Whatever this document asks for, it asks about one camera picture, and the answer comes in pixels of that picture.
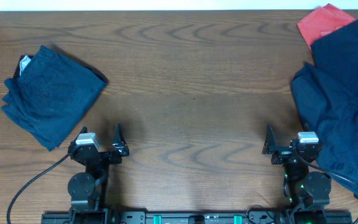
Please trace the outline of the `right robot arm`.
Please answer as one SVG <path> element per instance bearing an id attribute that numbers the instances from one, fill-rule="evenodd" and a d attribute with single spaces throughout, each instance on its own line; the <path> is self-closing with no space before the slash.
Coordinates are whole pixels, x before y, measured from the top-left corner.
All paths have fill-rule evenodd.
<path id="1" fill-rule="evenodd" d="M 273 165 L 283 166 L 283 193 L 290 201 L 290 206 L 275 217 L 276 223 L 328 222 L 323 210 L 330 202 L 331 178 L 309 170 L 321 150 L 322 143 L 314 132 L 299 132 L 288 146 L 279 146 L 272 127 L 267 126 L 262 154 L 270 155 Z"/>

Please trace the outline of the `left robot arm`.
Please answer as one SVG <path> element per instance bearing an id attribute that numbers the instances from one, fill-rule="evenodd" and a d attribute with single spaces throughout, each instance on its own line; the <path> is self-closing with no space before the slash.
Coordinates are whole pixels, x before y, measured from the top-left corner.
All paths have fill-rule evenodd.
<path id="1" fill-rule="evenodd" d="M 120 164 L 129 156 L 129 148 L 121 132 L 120 124 L 114 128 L 112 149 L 101 152 L 95 133 L 83 127 L 68 147 L 70 159 L 85 166 L 84 172 L 75 174 L 68 183 L 71 196 L 69 223 L 120 223 L 117 211 L 108 208 L 106 195 L 109 167 Z"/>

